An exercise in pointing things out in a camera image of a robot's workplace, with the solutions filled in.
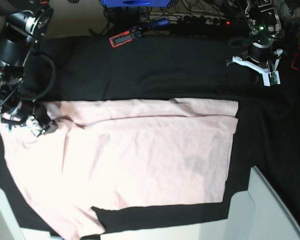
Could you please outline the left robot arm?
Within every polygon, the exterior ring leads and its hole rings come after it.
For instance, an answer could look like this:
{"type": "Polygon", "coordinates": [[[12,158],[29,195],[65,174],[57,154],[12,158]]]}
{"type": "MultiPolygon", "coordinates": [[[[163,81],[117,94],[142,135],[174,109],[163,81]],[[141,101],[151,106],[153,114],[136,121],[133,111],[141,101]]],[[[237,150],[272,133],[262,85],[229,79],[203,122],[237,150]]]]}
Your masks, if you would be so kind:
{"type": "Polygon", "coordinates": [[[238,0],[237,5],[247,22],[249,36],[237,36],[229,41],[231,47],[246,48],[246,51],[233,56],[226,64],[237,64],[257,72],[265,87],[279,85],[278,66],[285,51],[273,47],[282,30],[273,1],[238,0]]]}

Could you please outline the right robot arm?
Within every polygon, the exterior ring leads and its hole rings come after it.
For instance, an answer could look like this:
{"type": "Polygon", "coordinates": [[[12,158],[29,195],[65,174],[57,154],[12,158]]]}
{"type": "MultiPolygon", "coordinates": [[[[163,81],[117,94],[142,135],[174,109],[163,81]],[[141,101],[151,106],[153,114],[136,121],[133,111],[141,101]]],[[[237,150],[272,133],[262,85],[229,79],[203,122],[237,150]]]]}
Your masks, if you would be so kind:
{"type": "Polygon", "coordinates": [[[28,127],[35,137],[53,133],[58,124],[37,100],[44,97],[56,80],[56,65],[38,52],[51,67],[47,86],[39,93],[22,94],[26,62],[47,32],[54,10],[47,0],[0,0],[4,27],[0,33],[0,121],[9,128],[28,127]]]}

